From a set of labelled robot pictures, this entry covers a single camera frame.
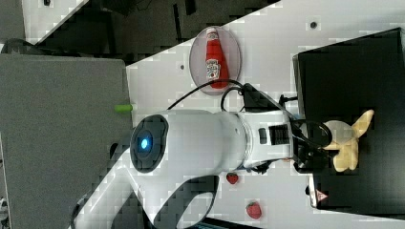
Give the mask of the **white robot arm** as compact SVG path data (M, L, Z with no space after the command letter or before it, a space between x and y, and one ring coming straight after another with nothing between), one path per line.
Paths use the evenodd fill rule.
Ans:
M222 173L262 173L284 158L303 163L331 139L324 123L283 111L169 110L149 115L69 229L111 229L131 195L156 229L185 229L210 212Z

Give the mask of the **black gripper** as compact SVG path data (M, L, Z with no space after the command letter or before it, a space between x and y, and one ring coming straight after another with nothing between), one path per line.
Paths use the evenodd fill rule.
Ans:
M290 124L295 170L300 174L322 171L329 161L325 147L331 144L330 129L312 120L292 120Z

